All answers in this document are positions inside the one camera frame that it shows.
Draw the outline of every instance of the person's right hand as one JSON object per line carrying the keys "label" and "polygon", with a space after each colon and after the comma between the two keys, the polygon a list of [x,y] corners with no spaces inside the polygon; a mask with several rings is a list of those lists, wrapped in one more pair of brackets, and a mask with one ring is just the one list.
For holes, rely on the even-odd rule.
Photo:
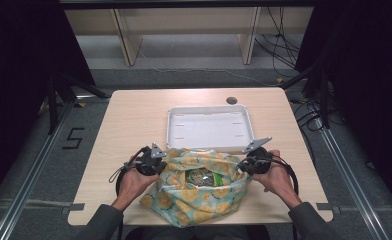
{"label": "person's right hand", "polygon": [[[271,150],[269,152],[273,154],[273,159],[280,161],[277,158],[280,157],[279,150]],[[264,185],[264,192],[272,192],[279,196],[290,209],[302,203],[301,199],[293,190],[289,174],[284,166],[278,163],[272,162],[270,169],[265,174],[254,174],[253,180]]]}
{"label": "person's right hand", "polygon": [[132,168],[122,177],[118,196],[112,203],[112,207],[124,211],[131,202],[140,196],[147,187],[159,179],[159,175],[145,176]]}

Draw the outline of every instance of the sleeve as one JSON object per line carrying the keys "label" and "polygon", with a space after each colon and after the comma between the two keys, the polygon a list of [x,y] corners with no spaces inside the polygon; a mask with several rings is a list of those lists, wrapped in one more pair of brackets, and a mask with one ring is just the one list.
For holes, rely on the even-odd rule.
{"label": "sleeve", "polygon": [[342,239],[340,235],[315,211],[308,202],[299,204],[289,212],[299,234],[305,240]]}
{"label": "sleeve", "polygon": [[87,223],[87,226],[80,231],[73,240],[106,240],[110,239],[119,223],[122,221],[123,214],[116,208],[102,204],[96,213]]}

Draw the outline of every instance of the white container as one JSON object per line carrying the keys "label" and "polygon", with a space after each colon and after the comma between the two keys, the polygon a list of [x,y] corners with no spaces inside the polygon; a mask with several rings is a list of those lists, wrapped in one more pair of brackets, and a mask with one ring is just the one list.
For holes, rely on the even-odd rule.
{"label": "white container", "polygon": [[167,147],[241,152],[254,139],[246,106],[174,107]]}

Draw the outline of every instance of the yellow floral cloth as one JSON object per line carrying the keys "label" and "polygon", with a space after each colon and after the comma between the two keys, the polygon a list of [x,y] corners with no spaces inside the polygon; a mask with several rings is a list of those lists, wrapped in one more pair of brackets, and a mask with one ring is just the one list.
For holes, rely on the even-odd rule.
{"label": "yellow floral cloth", "polygon": [[250,181],[247,173],[237,172],[238,157],[214,150],[170,149],[164,160],[167,166],[140,199],[142,205],[176,227],[194,226],[238,210]]}

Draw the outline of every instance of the gray carpet floor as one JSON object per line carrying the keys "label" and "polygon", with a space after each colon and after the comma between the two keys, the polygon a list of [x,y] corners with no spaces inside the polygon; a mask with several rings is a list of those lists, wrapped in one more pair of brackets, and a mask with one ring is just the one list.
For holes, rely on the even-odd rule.
{"label": "gray carpet floor", "polygon": [[[145,38],[141,48],[145,57],[139,56],[132,68],[121,64],[121,52],[115,45],[115,38],[103,39],[83,37],[80,43],[97,86],[106,92],[117,89],[267,87],[282,77],[272,68],[272,59],[258,47],[254,48],[252,64],[241,64],[235,36],[151,36]],[[192,39],[198,47],[191,44]],[[95,44],[108,49],[96,51]],[[179,71],[160,72],[153,68]],[[193,71],[180,72],[184,69]],[[277,70],[288,76],[296,74],[284,66]],[[286,91],[289,100],[302,99],[304,83],[301,81]],[[77,93],[85,94],[80,89]],[[75,197],[107,106],[107,101],[96,99],[71,110],[10,239],[68,239],[81,229],[68,224],[65,205]],[[309,112],[306,105],[292,104],[291,107],[293,111],[298,109],[296,119]],[[365,166],[368,158],[338,111],[331,115],[331,120],[332,134],[392,239],[392,195],[378,174]],[[72,128],[84,128],[74,131],[73,135],[82,138],[82,142],[78,149],[64,149],[75,144],[67,141]],[[0,188],[0,220],[43,146],[48,129],[49,116],[45,109]],[[313,148],[316,169],[329,202],[340,208],[330,224],[345,239],[372,239],[323,140],[322,131],[310,131],[306,126],[302,130],[308,136],[307,146],[310,144]],[[268,224],[267,227],[271,239],[292,239],[291,224]]]}

